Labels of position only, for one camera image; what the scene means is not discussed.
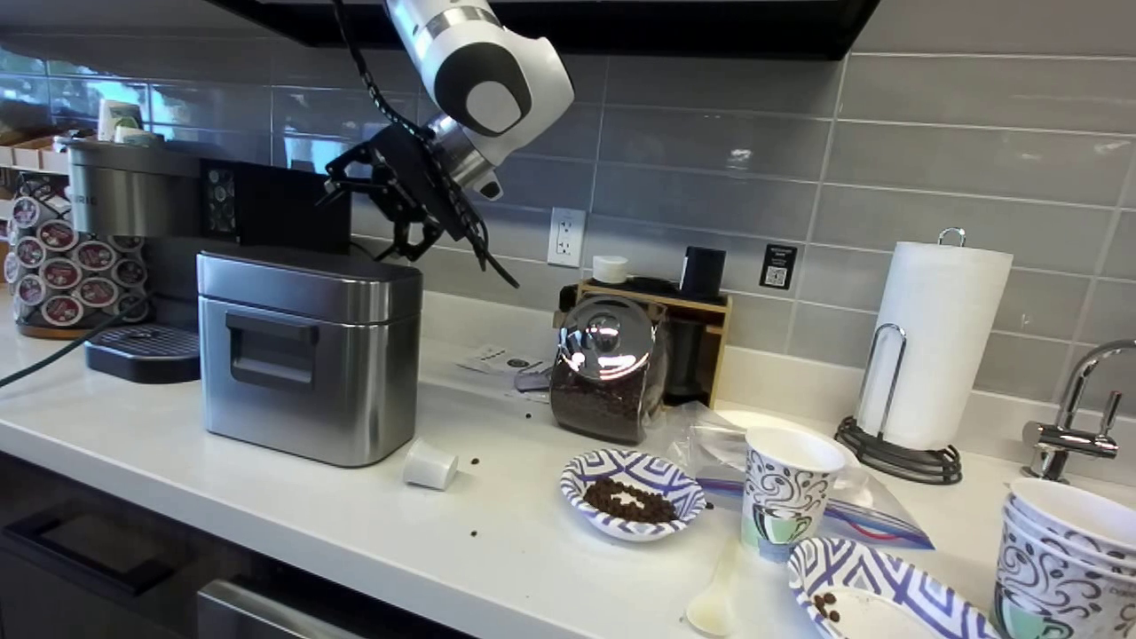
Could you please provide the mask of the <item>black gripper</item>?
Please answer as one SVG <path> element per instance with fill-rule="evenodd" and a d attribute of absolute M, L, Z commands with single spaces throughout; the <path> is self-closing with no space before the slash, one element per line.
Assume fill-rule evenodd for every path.
<path fill-rule="evenodd" d="M 476 218 L 458 184 L 420 130 L 386 126 L 364 141 L 325 164 L 325 201 L 370 196 L 393 223 L 390 256 L 420 258 L 440 236 L 468 241 L 479 263 L 489 258 L 486 223 Z"/>

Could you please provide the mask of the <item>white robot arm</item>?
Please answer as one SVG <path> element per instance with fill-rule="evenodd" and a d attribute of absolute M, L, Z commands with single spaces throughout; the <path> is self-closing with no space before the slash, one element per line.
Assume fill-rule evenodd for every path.
<path fill-rule="evenodd" d="M 548 35 L 511 31 L 489 0 L 381 0 L 427 97 L 429 126 L 396 114 L 344 31 L 370 102 L 386 126 L 325 164 L 325 196 L 363 193 L 393 223 L 390 256 L 420 258 L 440 236 L 502 269 L 473 196 L 497 198 L 497 168 L 563 119 L 570 77 Z"/>

